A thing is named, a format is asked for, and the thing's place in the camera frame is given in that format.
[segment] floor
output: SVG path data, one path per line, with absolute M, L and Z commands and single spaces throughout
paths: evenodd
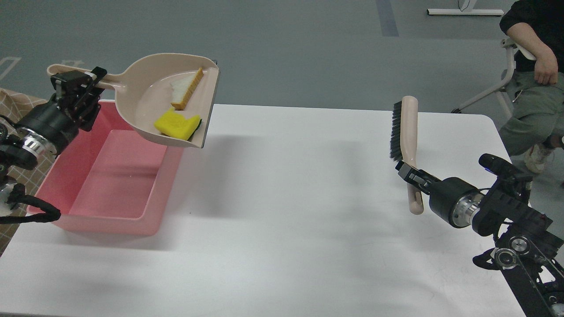
M 512 3 L 478 1 L 475 8 L 507 11 Z M 42 98 L 53 93 L 45 73 L 50 64 L 117 74 L 146 55 L 182 52 L 217 61 L 216 103 L 390 110 L 413 95 L 422 112 L 450 112 L 499 81 L 506 65 L 499 17 L 426 14 L 427 8 L 457 8 L 456 0 L 0 5 L 0 87 Z M 489 116 L 497 126 L 504 121 L 494 96 L 466 112 Z M 560 237 L 562 161 L 557 151 L 531 196 Z M 514 162 L 523 166 L 521 157 Z

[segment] yellow sponge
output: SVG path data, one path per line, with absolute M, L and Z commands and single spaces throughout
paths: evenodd
M 155 128 L 169 137 L 188 140 L 194 134 L 194 131 L 200 127 L 201 122 L 200 116 L 195 115 L 186 119 L 184 116 L 175 113 L 174 108 L 171 107 L 155 121 Z

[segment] black shirt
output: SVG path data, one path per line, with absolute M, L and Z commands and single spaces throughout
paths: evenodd
M 501 18 L 499 26 L 503 33 L 517 23 L 527 23 L 540 40 L 554 52 L 558 71 L 564 73 L 564 1 L 563 0 L 519 0 Z M 535 61 L 528 60 L 518 52 L 515 54 L 517 71 L 535 70 Z

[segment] black bristles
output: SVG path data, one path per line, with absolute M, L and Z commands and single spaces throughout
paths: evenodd
M 390 138 L 390 158 L 394 161 L 402 161 L 402 148 L 400 144 L 399 134 L 402 125 L 402 102 L 394 104 L 394 110 L 391 115 L 391 138 Z

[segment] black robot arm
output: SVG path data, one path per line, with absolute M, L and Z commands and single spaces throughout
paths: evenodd
M 20 121 L 11 125 L 16 134 L 8 134 L 0 124 L 0 224 L 49 222 L 60 218 L 60 210 L 51 204 L 25 194 L 25 187 L 8 175 L 12 166 L 26 170 L 37 167 L 43 154 L 59 155 L 78 135 L 90 131 L 100 111 L 100 94 L 96 87 L 107 74 L 96 67 L 91 72 L 70 71 L 51 76 L 55 93 L 50 100 L 34 107 Z M 40 208 L 43 213 L 27 217 L 9 215 L 19 204 Z
M 431 210 L 451 226 L 471 225 L 479 235 L 493 236 L 495 247 L 473 262 L 501 271 L 528 317 L 564 316 L 564 270 L 554 259 L 564 241 L 547 231 L 551 219 L 528 206 L 532 178 L 491 154 L 479 163 L 497 175 L 485 195 L 460 178 L 440 180 L 403 161 L 396 169 L 429 195 Z M 507 230 L 498 236 L 504 224 Z

